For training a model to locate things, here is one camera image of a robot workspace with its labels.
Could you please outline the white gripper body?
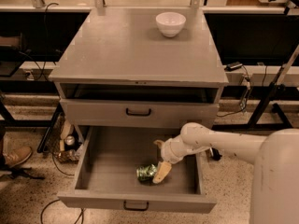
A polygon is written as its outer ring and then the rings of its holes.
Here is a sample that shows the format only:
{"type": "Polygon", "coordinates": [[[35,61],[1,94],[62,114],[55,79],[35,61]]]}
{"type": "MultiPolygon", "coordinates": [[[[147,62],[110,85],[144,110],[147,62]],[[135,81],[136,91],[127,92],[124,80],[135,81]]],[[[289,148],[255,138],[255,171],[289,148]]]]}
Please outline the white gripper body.
{"type": "Polygon", "coordinates": [[[164,161],[176,164],[184,159],[185,156],[192,155],[194,148],[187,145],[181,136],[170,138],[161,145],[161,157],[164,161]]]}

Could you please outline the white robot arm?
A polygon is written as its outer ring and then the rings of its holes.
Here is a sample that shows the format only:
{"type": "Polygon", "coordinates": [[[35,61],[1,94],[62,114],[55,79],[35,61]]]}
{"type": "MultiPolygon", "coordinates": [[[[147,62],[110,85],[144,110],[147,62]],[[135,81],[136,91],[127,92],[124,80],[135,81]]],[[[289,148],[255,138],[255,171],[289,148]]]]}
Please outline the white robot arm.
{"type": "Polygon", "coordinates": [[[190,122],[180,134],[154,142],[161,150],[153,182],[162,182],[184,157],[209,148],[223,150],[254,166],[249,224],[299,224],[299,130],[268,136],[216,132],[190,122]]]}

